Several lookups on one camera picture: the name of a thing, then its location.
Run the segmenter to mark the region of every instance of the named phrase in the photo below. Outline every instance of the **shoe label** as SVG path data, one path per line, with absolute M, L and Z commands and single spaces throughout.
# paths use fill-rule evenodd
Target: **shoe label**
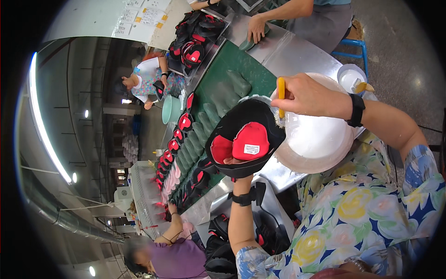
M 254 146 L 251 144 L 245 144 L 245 148 L 243 149 L 243 153 L 256 155 L 260 152 L 260 146 Z

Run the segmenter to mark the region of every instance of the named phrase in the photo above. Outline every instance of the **wristwatch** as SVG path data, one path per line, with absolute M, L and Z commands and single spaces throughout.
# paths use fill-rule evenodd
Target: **wristwatch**
M 350 120 L 347 120 L 347 124 L 351 127 L 362 127 L 362 113 L 363 110 L 365 110 L 364 100 L 356 94 L 349 95 L 353 104 L 353 110 L 351 112 Z

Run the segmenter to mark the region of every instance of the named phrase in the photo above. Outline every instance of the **hair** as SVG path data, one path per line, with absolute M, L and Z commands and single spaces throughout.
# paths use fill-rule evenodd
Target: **hair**
M 124 264 L 125 266 L 131 271 L 133 272 L 133 274 L 137 274 L 138 272 L 141 273 L 148 273 L 149 271 L 147 270 L 147 268 L 139 265 L 139 264 L 135 264 L 132 260 L 124 257 Z
M 136 213 L 136 207 L 135 207 L 134 200 L 130 203 L 130 208 L 128 210 L 131 210 L 133 213 Z
M 164 57 L 164 53 L 160 51 L 150 51 L 142 58 L 142 61 L 149 60 L 154 57 Z
M 136 235 L 124 242 L 122 250 L 124 252 L 124 263 L 131 272 L 148 272 L 146 267 L 135 263 L 134 253 L 146 248 L 147 246 L 154 246 L 155 243 L 149 237 L 143 235 Z
M 122 83 L 122 78 L 118 78 L 113 84 L 113 92 L 121 96 L 128 92 L 127 87 Z

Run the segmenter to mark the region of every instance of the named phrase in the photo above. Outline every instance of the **concrete floor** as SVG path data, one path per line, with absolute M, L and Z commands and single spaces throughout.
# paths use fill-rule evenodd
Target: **concrete floor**
M 441 131 L 445 75 L 418 19 L 402 0 L 351 0 L 351 5 L 363 25 L 369 83 L 378 99 L 406 112 L 419 125 Z M 358 48 L 347 46 L 338 46 L 336 51 L 360 53 Z M 362 60 L 336 58 L 363 68 Z M 421 129 L 430 145 L 440 144 L 440 133 Z M 434 155 L 438 161 L 439 153 Z M 404 171 L 398 169 L 397 173 L 401 184 Z

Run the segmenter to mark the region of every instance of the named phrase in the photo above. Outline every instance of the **white bowl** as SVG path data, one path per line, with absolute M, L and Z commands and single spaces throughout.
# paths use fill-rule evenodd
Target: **white bowl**
M 338 83 L 350 94 L 354 94 L 353 86 L 356 80 L 367 82 L 364 71 L 355 64 L 342 65 L 338 70 Z
M 347 94 L 332 78 L 307 73 L 331 90 Z M 276 91 L 271 99 L 276 99 Z M 344 120 L 330 117 L 311 117 L 285 112 L 286 138 L 274 153 L 287 168 L 300 173 L 319 173 L 338 164 L 348 153 L 354 140 L 355 128 Z

